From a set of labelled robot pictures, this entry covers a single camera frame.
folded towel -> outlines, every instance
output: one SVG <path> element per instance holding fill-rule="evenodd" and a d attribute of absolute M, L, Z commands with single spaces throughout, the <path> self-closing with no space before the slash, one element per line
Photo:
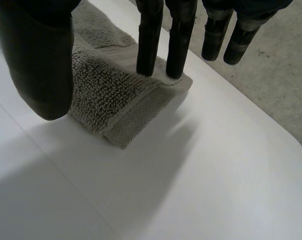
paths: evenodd
<path fill-rule="evenodd" d="M 192 80 L 167 77 L 161 58 L 152 77 L 136 74 L 138 44 L 87 0 L 72 16 L 74 90 L 69 113 L 93 134 L 125 148 L 176 95 L 188 91 Z"/>

white surface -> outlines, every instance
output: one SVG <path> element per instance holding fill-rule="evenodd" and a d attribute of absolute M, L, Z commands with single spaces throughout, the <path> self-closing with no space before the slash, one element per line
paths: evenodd
<path fill-rule="evenodd" d="M 130 2 L 91 2 L 137 39 Z M 0 240 L 302 240 L 302 147 L 191 52 L 185 72 L 183 103 L 120 150 L 36 116 L 0 52 Z"/>

